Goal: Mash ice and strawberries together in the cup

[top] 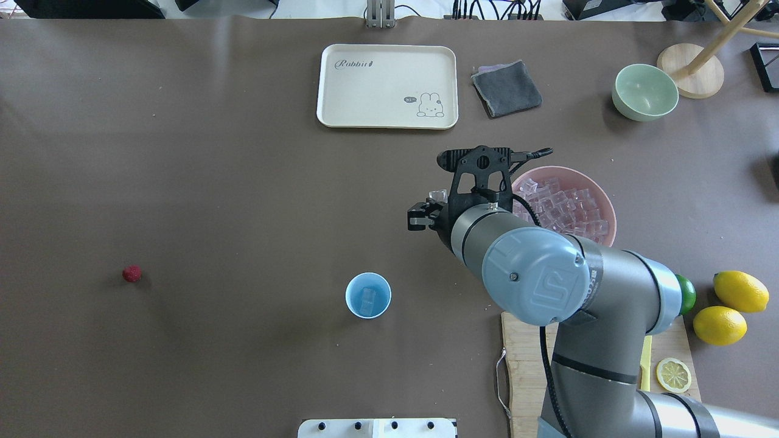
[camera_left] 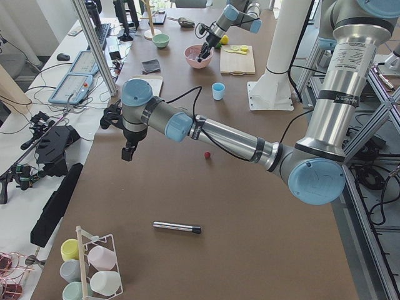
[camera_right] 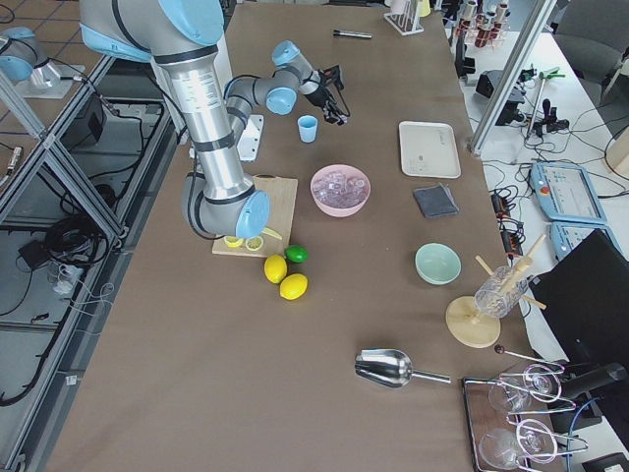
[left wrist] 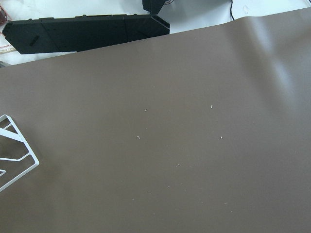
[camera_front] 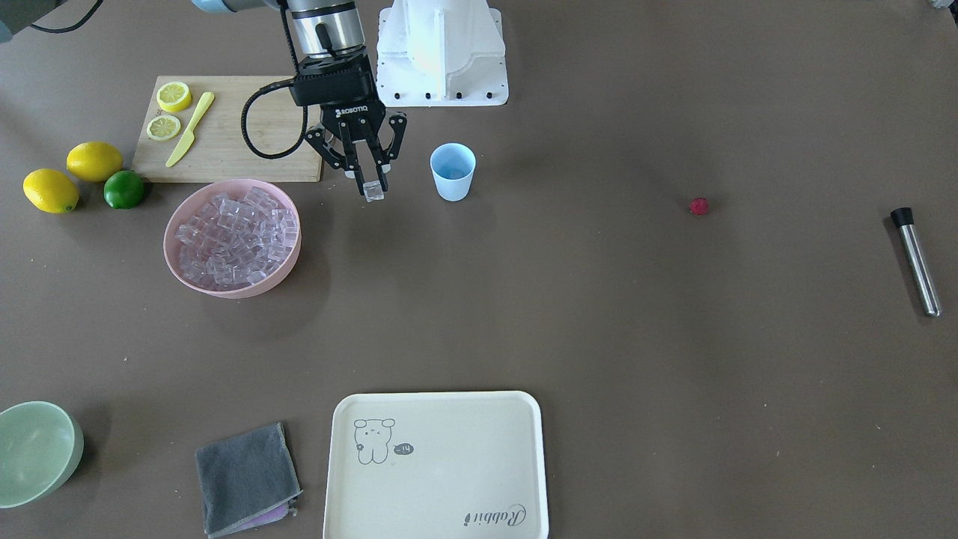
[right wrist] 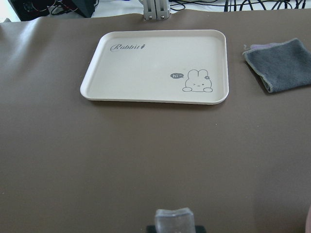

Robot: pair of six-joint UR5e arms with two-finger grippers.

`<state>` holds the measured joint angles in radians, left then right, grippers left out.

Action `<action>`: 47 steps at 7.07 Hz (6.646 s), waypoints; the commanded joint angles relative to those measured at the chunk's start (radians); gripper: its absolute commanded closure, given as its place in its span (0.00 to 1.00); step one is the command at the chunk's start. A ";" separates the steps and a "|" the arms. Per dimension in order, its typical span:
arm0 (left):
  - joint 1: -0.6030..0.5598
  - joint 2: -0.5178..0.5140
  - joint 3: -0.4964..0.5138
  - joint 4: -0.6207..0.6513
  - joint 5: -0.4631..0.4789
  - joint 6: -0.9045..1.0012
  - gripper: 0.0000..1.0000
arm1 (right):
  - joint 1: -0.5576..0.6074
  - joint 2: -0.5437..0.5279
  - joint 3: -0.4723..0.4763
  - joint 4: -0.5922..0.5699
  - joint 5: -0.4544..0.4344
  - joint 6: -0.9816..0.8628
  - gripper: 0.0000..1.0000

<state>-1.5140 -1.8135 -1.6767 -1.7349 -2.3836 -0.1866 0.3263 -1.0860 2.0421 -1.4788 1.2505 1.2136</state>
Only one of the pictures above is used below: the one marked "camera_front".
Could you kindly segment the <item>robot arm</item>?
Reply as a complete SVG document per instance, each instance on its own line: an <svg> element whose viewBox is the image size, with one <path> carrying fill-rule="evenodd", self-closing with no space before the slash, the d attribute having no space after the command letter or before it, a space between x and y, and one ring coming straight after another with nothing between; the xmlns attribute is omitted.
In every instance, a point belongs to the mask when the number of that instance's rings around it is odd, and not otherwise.
<svg viewBox="0 0 958 539"><path fill-rule="evenodd" d="M132 167L154 182L207 183L234 177L315 182L334 168L369 201L383 199L407 118L379 98L353 1L270 1L284 28L291 76L184 76L191 97L165 91L151 115L182 118L167 142L144 129Z"/></svg>

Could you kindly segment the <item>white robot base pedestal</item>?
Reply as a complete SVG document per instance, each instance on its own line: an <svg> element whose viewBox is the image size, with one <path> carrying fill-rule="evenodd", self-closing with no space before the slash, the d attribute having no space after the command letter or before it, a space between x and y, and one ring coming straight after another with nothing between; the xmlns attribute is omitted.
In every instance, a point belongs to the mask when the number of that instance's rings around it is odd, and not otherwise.
<svg viewBox="0 0 958 539"><path fill-rule="evenodd" d="M394 1L379 12L376 83L387 107L502 106L503 17L486 1Z"/></svg>

